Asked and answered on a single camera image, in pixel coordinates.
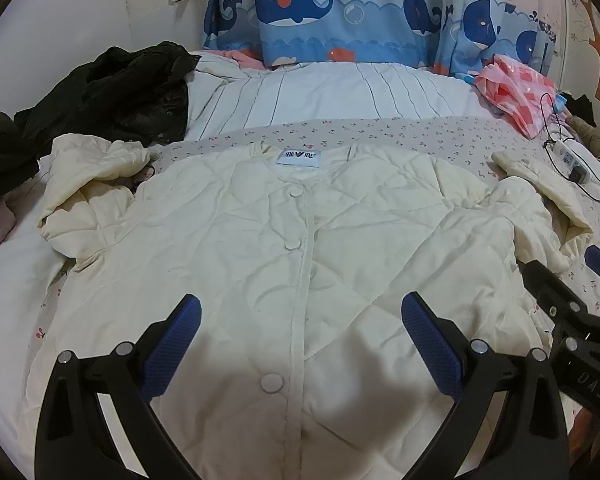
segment pink plastic bag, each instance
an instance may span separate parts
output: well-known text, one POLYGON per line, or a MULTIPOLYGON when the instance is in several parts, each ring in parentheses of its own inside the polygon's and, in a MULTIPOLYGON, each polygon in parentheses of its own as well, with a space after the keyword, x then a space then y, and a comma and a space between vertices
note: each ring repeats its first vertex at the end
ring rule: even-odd
POLYGON ((544 128, 542 108, 547 122, 553 113, 555 85, 531 67, 501 54, 493 56, 475 77, 475 86, 485 98, 513 119, 518 131, 533 139, 544 128))

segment blue whale curtain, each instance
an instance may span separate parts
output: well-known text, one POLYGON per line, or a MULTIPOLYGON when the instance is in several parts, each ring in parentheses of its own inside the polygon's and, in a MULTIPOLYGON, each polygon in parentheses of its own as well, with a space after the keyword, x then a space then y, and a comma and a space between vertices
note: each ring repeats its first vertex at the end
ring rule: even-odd
POLYGON ((267 66, 398 62, 479 72, 506 54, 546 75, 560 0, 207 0, 203 44, 267 66))

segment white wall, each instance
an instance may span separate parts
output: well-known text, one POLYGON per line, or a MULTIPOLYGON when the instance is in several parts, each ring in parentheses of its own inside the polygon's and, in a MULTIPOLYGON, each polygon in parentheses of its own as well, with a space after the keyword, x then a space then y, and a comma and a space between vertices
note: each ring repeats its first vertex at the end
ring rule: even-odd
POLYGON ((0 110, 42 99, 112 45, 200 48, 206 0, 13 0, 0 18, 0 110))
POLYGON ((567 50, 567 0, 560 0, 560 22, 555 23, 553 28, 555 38, 554 57, 551 60, 547 77, 555 83, 558 88, 562 86, 564 76, 564 59, 567 50))
MULTIPOLYGON (((592 15, 600 37, 600 14, 594 7, 592 15)), ((595 34, 582 0, 567 0, 567 17, 566 56, 560 88, 571 92, 574 97, 586 94, 593 102, 596 124, 600 126, 600 95, 596 97, 600 56, 589 43, 589 40, 595 39, 595 34)))

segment screw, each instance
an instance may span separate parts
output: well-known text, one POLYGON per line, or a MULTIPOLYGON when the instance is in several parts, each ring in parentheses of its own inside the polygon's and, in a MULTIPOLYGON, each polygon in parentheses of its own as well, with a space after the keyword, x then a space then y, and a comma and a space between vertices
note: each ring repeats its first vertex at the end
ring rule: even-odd
POLYGON ((116 346, 116 354, 118 354, 119 356, 129 355, 129 354, 131 354, 131 352, 133 350, 134 350, 134 345, 133 345, 133 343, 130 343, 129 341, 125 341, 123 343, 120 343, 118 346, 116 346))
POLYGON ((546 353, 541 348, 534 348, 531 351, 531 355, 536 361, 542 362, 546 359, 546 353))
POLYGON ((73 355, 74 353, 71 352, 71 350, 65 350, 64 352, 60 352, 60 355, 58 356, 58 362, 62 364, 68 363, 73 355))
POLYGON ((487 343, 485 343, 482 339, 474 339, 471 341, 471 350, 477 354, 485 354, 488 349, 489 345, 487 345, 487 343))
POLYGON ((564 343, 572 352, 575 352, 578 348, 578 342, 573 337, 568 337, 564 343))

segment cream quilted jacket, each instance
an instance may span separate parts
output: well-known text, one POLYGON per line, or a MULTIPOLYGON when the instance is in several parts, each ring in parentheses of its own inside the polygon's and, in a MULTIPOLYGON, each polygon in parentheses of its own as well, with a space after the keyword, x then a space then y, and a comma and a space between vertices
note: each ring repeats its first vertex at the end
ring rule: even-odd
POLYGON ((329 150, 320 168, 278 153, 186 158, 133 196, 104 181, 141 169, 141 146, 56 139, 40 226, 77 264, 27 383, 30 458, 58 353, 136 340, 186 293, 202 326, 153 406, 205 480, 401 479, 451 402, 400 321, 408 292, 497 351, 542 345, 516 256, 559 272, 582 254, 591 231, 568 187, 553 196, 561 239, 519 177, 490 190, 397 148, 329 150))

